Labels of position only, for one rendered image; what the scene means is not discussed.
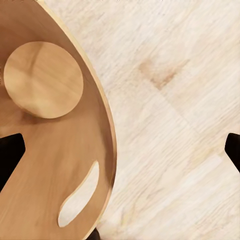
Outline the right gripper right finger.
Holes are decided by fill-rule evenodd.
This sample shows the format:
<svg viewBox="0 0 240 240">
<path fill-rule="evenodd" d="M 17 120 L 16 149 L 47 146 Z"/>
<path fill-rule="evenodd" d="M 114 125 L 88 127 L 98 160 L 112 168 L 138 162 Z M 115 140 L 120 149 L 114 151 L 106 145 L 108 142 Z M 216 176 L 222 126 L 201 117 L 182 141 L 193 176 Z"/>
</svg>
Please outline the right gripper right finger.
<svg viewBox="0 0 240 240">
<path fill-rule="evenodd" d="M 240 172 L 240 135 L 229 133 L 226 139 L 225 152 Z"/>
</svg>

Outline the trash can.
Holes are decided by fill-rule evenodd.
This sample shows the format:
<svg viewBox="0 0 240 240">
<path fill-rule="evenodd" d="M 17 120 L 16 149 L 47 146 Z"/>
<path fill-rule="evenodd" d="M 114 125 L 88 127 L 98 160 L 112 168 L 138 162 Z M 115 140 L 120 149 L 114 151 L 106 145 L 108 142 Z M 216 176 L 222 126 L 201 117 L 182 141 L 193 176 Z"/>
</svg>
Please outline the trash can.
<svg viewBox="0 0 240 240">
<path fill-rule="evenodd" d="M 0 0 L 0 139 L 18 133 L 25 153 L 0 192 L 0 240 L 86 240 L 113 192 L 116 130 L 92 63 L 44 0 Z M 97 162 L 93 195 L 60 227 Z"/>
</svg>

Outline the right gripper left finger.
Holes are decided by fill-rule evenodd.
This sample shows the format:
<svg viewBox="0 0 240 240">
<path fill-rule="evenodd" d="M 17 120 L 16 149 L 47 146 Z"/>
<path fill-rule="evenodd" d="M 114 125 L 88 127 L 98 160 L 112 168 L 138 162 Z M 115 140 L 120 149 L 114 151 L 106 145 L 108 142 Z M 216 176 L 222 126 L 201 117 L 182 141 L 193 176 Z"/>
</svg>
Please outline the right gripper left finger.
<svg viewBox="0 0 240 240">
<path fill-rule="evenodd" d="M 26 151 L 21 133 L 0 138 L 0 192 Z"/>
</svg>

